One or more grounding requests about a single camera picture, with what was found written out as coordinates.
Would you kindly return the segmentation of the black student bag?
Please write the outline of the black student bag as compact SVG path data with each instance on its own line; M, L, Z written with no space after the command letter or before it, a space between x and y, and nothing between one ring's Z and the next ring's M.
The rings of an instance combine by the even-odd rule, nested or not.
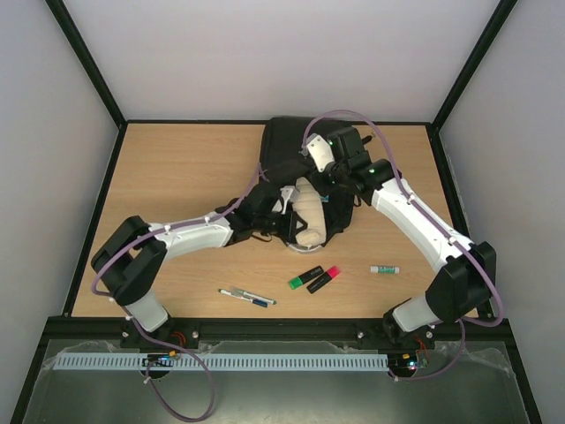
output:
M308 117L273 117L267 121L261 139L260 164L270 182L296 187L297 179L304 177L313 184L313 177L310 175L312 166L301 154L303 135L310 122ZM319 196L326 221L326 242L314 248L304 248L297 243L290 243L288 238L281 238L283 243L295 251L306 253L324 247L334 235L349 227L354 208L361 205L358 197L340 191ZM286 212L293 211L292 203Z

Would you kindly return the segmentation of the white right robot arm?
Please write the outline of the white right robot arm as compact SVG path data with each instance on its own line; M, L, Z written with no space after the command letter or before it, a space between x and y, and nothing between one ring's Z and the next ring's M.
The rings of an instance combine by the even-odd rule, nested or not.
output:
M392 307L383 316L387 340L406 345L416 331L469 320L468 313L498 299L493 280L496 253L476 244L434 213L411 189L392 157L373 161L359 132L340 129L312 134L305 151L320 174L322 188L354 194L388 218L423 254L435 276L425 293Z

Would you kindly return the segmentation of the beige pencil case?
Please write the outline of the beige pencil case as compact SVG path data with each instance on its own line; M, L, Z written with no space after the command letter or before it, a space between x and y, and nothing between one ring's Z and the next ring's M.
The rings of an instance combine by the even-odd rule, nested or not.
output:
M297 179L296 188L298 196L292 208L307 222L307 229L297 235L297 244L304 248L321 246L326 242L327 229L320 196L304 177Z

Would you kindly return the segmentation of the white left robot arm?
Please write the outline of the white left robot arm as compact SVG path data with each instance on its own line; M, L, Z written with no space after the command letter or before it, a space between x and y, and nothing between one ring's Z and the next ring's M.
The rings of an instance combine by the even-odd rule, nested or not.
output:
M288 240L296 222L291 204L296 186L262 182L228 205L186 221L147 223L140 216L124 220L91 260L96 282L146 332L170 318L152 285L163 263L208 248L223 248L262 236Z

